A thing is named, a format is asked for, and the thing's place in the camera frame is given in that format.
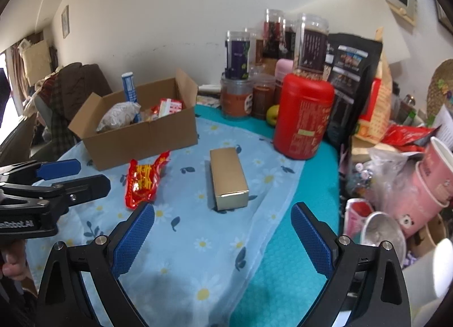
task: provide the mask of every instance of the green apple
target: green apple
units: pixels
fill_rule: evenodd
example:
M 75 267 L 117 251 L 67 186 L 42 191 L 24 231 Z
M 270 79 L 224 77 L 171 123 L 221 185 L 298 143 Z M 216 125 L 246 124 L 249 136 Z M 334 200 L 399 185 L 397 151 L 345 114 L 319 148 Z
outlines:
M 274 105 L 266 113 L 266 121 L 271 126 L 277 125 L 277 116 L 279 115 L 280 105 Z

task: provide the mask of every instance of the picture frame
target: picture frame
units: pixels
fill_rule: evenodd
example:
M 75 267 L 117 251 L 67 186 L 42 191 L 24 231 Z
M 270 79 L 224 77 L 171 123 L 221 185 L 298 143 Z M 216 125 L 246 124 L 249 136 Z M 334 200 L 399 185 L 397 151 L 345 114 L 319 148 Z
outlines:
M 443 25 L 453 35 L 453 25 L 448 20 L 447 15 L 443 11 L 439 2 L 437 0 L 434 1 L 436 1 L 437 18 L 439 19 L 440 24 Z
M 64 7 L 64 10 L 61 14 L 61 28 L 63 31 L 63 38 L 66 38 L 69 35 L 69 5 Z

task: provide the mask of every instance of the black snack bag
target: black snack bag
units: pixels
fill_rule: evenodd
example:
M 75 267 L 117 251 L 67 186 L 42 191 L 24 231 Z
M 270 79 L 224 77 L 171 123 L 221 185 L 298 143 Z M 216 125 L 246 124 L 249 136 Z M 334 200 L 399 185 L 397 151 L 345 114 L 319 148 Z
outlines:
M 335 99 L 324 137 L 340 149 L 368 101 L 382 43 L 349 34 L 331 34 L 328 42 L 325 73 L 335 88 Z

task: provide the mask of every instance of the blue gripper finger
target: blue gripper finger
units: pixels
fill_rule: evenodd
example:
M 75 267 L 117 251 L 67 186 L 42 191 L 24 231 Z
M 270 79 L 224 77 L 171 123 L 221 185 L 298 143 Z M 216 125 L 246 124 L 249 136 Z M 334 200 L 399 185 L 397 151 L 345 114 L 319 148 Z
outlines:
M 62 178 L 63 176 L 77 175 L 81 170 L 80 162 L 72 160 L 47 162 L 36 170 L 36 176 L 43 180 Z
M 144 240 L 154 225 L 154 217 L 154 207 L 151 203 L 147 203 L 119 241 L 113 251 L 112 263 L 112 274 L 116 279 L 119 275 L 127 273 L 131 268 Z
M 300 204 L 305 207 L 305 211 L 302 210 Z M 304 203 L 298 203 L 293 205 L 291 209 L 291 224 L 313 263 L 316 272 L 323 274 L 329 279 L 334 273 L 332 251 L 316 229 L 320 222 Z

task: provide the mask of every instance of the human hand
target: human hand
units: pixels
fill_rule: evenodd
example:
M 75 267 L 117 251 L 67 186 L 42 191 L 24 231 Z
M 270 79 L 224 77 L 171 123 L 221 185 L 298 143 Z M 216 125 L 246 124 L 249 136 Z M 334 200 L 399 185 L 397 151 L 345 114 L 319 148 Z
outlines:
M 31 276 L 26 265 L 25 240 L 16 240 L 14 243 L 2 246 L 1 254 L 5 264 L 0 269 L 0 278 L 3 274 L 15 281 L 22 281 Z

